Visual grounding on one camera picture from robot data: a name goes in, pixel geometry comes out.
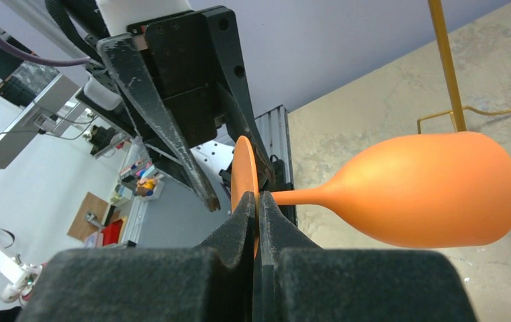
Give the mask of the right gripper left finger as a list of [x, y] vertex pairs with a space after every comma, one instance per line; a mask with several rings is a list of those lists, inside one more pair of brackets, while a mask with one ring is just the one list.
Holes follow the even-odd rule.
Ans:
[[19, 321], [250, 321], [255, 197], [192, 248], [71, 249], [43, 269]]

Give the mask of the orange wine glass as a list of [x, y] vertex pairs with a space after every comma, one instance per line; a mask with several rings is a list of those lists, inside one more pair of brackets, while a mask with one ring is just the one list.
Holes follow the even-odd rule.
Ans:
[[329, 213], [320, 246], [484, 246], [511, 231], [511, 155], [483, 133], [399, 136], [322, 161], [322, 182], [270, 194], [277, 206]]

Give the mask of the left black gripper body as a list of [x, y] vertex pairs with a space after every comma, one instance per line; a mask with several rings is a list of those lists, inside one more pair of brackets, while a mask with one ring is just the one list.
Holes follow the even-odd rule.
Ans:
[[216, 138], [225, 113], [205, 10], [127, 27], [133, 36], [143, 36], [148, 70], [191, 148]]

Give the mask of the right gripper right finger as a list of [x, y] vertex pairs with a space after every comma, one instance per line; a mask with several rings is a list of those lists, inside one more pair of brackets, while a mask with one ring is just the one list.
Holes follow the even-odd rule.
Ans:
[[475, 321], [457, 271], [418, 250], [325, 250], [259, 197], [259, 321]]

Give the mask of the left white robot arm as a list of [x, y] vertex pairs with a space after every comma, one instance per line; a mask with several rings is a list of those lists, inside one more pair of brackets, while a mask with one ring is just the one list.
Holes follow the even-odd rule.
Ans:
[[191, 189], [210, 211], [220, 208], [192, 149], [225, 127], [254, 150], [260, 188], [275, 182], [257, 129], [236, 14], [187, 1], [47, 1], [51, 18], [89, 61], [96, 89], [79, 99], [139, 140], [163, 174]]

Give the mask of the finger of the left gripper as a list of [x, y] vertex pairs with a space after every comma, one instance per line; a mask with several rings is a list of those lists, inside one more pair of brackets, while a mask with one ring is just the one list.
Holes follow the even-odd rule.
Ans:
[[173, 115], [165, 107], [132, 36], [124, 33], [102, 39], [97, 43], [97, 51], [119, 90], [177, 157], [197, 196], [209, 211], [220, 210], [211, 182], [191, 153]]
[[231, 9], [219, 5], [206, 9], [203, 16], [207, 21], [210, 42], [214, 50], [228, 134], [235, 141], [240, 136], [250, 140], [254, 150], [259, 187], [270, 188], [275, 184], [275, 173], [254, 120], [236, 15]]

